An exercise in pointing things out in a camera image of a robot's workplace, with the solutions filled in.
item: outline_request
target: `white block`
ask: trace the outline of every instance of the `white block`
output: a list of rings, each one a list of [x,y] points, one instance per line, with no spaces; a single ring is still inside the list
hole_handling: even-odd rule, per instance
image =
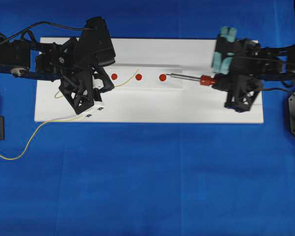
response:
[[[68,38],[41,38],[58,44]],[[212,75],[211,60],[215,40],[194,39],[116,39],[116,64],[105,67],[122,84],[139,69],[142,79],[103,93],[105,108],[93,109],[81,122],[156,122],[156,123],[263,123],[262,95],[250,112],[237,113],[224,108],[226,93],[198,82],[160,74],[182,73],[191,76]],[[74,114],[65,98],[54,99],[59,81],[38,81],[35,121],[46,121]]]

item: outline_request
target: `yellow wire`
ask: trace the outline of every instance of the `yellow wire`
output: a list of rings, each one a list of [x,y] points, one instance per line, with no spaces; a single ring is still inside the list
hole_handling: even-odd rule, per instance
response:
[[[24,155],[24,153],[27,151],[27,149],[29,148],[29,145],[30,145],[30,142],[32,141],[32,139],[34,138],[34,136],[36,135],[36,133],[38,132],[38,130],[40,129],[40,127],[42,127],[43,125],[46,125],[50,122],[69,122],[69,121],[72,121],[72,120],[76,120],[78,118],[81,118],[82,116],[78,116],[78,117],[75,117],[75,118],[72,118],[72,119],[52,119],[52,120],[48,120],[42,124],[40,124],[36,130],[34,131],[34,133],[32,134],[32,136],[30,137],[29,141],[27,142],[24,150],[22,151],[22,153],[20,155],[18,155],[17,157],[13,157],[13,158],[7,158],[3,155],[0,154],[0,157],[4,160],[8,160],[8,161],[12,161],[12,160],[16,160],[16,159],[19,159],[20,157],[22,157]]]
[[[61,98],[61,97],[64,97],[63,95],[57,97],[58,93],[60,92],[60,90],[58,90],[58,92],[55,94],[54,98]]]
[[[132,79],[133,77],[136,76],[136,74],[138,73],[139,69],[136,70],[136,72],[134,72],[134,74],[124,83],[120,84],[120,85],[115,85],[115,87],[120,87],[120,86],[124,86],[125,84],[128,84]]]

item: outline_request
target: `blue tablecloth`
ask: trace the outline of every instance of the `blue tablecloth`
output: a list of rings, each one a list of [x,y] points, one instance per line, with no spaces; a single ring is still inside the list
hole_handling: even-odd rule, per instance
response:
[[[98,15],[112,37],[214,39],[231,26],[264,47],[295,44],[291,0],[0,0],[0,31],[42,20],[82,27]],[[8,156],[37,127],[35,90],[34,80],[0,74]],[[24,157],[0,159],[0,236],[295,236],[287,95],[263,99],[262,125],[46,125]]]

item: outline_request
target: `red marker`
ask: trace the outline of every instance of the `red marker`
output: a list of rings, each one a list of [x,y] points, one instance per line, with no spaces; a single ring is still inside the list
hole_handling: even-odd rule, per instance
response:
[[[114,73],[111,75],[111,78],[112,78],[112,80],[116,80],[118,78],[118,75]]]
[[[160,76],[159,76],[159,80],[160,81],[165,81],[166,80],[166,75],[165,74],[161,74]]]
[[[137,74],[137,75],[136,75],[136,80],[137,80],[137,81],[140,81],[141,79],[142,79],[142,75],[141,75],[141,74]]]

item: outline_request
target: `metal rod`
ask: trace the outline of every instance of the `metal rod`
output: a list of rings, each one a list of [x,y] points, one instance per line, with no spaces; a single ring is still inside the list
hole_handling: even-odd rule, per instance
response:
[[[199,77],[189,76],[189,75],[179,75],[179,74],[166,74],[173,78],[184,79],[184,80],[192,80],[192,81],[200,81]]]

